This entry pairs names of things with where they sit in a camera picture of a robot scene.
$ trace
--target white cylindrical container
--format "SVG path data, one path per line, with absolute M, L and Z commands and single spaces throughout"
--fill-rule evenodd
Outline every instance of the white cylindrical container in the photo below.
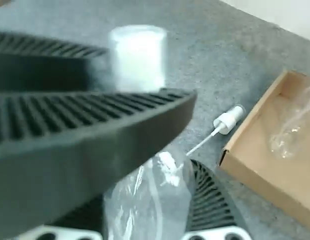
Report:
M 166 36 L 164 29 L 150 25 L 128 25 L 110 32 L 117 91 L 157 92 L 165 86 Z

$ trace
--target white base part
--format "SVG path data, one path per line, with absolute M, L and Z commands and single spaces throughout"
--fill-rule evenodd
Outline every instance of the white base part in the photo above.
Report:
M 229 226 L 188 232 L 182 240 L 252 240 L 252 238 L 241 227 Z
M 102 236 L 95 232 L 89 230 L 65 228 L 65 227 L 56 227 L 56 226 L 47 226 L 42 225 L 36 227 L 22 235 L 13 238 L 14 240 L 37 240 L 41 239 L 40 237 L 45 234 L 55 235 L 54 240 L 102 240 Z

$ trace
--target cardboard box lid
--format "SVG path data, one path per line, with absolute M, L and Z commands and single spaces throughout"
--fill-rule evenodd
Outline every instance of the cardboard box lid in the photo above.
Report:
M 270 134 L 281 115 L 279 110 L 288 107 L 300 90 L 307 86 L 308 80 L 301 73 L 282 73 L 227 143 L 220 166 L 310 227 L 309 152 L 301 152 L 298 159 L 279 159 L 269 148 Z M 307 138 L 307 144 L 310 147 L 310 137 Z

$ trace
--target white wall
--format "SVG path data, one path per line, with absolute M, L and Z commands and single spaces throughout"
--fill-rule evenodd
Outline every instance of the white wall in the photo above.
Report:
M 310 0 L 222 0 L 265 21 L 310 39 Z

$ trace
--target black grille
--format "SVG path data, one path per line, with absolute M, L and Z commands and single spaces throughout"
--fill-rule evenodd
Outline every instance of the black grille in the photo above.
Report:
M 192 161 L 196 191 L 192 198 L 187 232 L 229 226 L 247 229 L 228 193 L 220 186 L 214 174 L 198 161 Z
M 65 41 L 0 32 L 0 53 L 90 59 L 104 54 L 105 50 Z
M 42 137 L 105 123 L 155 109 L 185 95 L 182 91 L 171 90 L 158 94 L 0 95 L 0 142 Z
M 177 89 L 0 94 L 0 239 L 103 194 L 180 134 L 195 100 Z

